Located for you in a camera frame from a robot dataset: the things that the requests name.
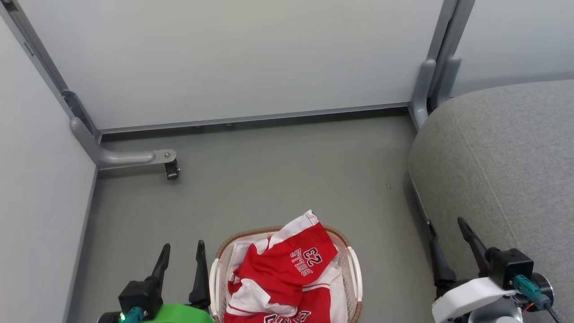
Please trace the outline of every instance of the laundry basket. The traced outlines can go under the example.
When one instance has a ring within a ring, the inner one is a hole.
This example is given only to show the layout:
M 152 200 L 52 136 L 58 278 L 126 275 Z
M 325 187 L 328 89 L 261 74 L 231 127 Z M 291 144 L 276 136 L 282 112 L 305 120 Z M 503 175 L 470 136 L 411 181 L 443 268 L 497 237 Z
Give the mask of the laundry basket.
M 227 301 L 231 297 L 227 290 L 227 267 L 231 259 L 233 247 L 237 243 L 255 243 L 266 239 L 282 227 L 263 228 L 238 233 L 223 243 L 215 256 L 210 269 L 211 315 L 216 323 L 223 323 Z M 347 299 L 347 314 L 349 323 L 356 323 L 362 309 L 363 281 L 360 273 L 359 260 L 347 238 L 336 229 L 325 227 L 333 244 L 339 251 L 339 265 L 343 273 L 343 284 Z

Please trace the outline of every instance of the teal connector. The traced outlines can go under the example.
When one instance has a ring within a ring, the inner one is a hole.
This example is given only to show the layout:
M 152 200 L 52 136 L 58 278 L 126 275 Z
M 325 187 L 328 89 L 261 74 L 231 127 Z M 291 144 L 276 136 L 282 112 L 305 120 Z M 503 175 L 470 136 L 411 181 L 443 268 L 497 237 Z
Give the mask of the teal connector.
M 544 295 L 540 288 L 524 275 L 514 277 L 513 286 L 522 295 L 531 300 L 539 310 L 545 310 L 552 307 L 550 298 Z
M 120 316 L 120 323 L 141 323 L 144 319 L 144 311 L 139 307 L 132 307 L 131 310 L 124 316 Z

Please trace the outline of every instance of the metal leg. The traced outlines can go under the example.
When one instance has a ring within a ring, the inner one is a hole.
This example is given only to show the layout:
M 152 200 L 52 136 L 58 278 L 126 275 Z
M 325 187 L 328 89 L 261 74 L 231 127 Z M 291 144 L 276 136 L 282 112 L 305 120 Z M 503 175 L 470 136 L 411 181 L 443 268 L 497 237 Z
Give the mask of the metal leg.
M 432 82 L 430 84 L 429 96 L 433 98 L 430 101 L 433 109 L 436 108 L 433 104 L 438 101 L 439 87 L 441 87 L 439 84 L 442 82 L 454 82 L 454 79 L 450 80 L 447 78 L 447 68 L 450 68 L 452 72 L 455 67 L 453 64 L 460 64 L 460 61 L 456 61 L 456 48 L 459 46 L 460 39 L 463 35 L 468 19 L 470 18 L 474 3 L 475 0 L 457 1 L 451 20 L 448 23 L 447 31 L 444 35 L 443 43 L 440 46 L 439 55 L 436 59 L 436 73 L 433 75 Z M 458 67 L 456 67 L 454 71 L 455 73 L 453 76 L 456 76 Z
M 100 170 L 138 165 L 165 164 L 168 179 L 177 178 L 179 175 L 176 152 L 173 149 L 132 152 L 110 151 L 98 145 L 90 131 L 88 131 L 79 118 L 74 117 L 70 119 L 70 128 Z
M 435 68 L 435 60 L 428 59 L 424 61 L 418 72 L 417 83 L 414 85 L 413 96 L 409 105 L 409 112 L 417 130 L 422 128 L 426 118 L 428 118 L 426 99 L 431 87 L 432 76 L 435 73 Z
M 434 110 L 451 98 L 452 87 L 455 85 L 456 74 L 459 71 L 461 58 L 449 57 L 444 67 L 443 78 L 437 83 L 435 94 L 430 99 L 430 106 Z

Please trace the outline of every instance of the gray cushion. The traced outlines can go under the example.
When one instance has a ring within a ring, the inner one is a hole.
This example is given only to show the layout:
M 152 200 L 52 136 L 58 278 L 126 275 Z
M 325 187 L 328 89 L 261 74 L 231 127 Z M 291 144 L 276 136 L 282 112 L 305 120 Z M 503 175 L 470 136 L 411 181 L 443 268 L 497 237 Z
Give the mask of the gray cushion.
M 478 274 L 462 216 L 486 247 L 531 257 L 553 285 L 559 315 L 574 320 L 574 80 L 450 99 L 417 135 L 409 171 L 459 278 Z M 548 313 L 525 321 L 553 322 Z

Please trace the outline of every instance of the white wall panel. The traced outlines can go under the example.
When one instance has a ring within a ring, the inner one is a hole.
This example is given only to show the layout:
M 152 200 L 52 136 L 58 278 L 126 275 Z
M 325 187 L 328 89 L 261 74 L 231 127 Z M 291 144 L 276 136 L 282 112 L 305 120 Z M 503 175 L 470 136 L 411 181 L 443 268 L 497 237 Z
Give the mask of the white wall panel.
M 410 100 L 442 0 L 19 0 L 99 129 Z
M 2 18 L 0 151 L 0 321 L 61 323 L 96 168 Z
M 574 78 L 574 2 L 476 0 L 456 54 L 452 95 Z

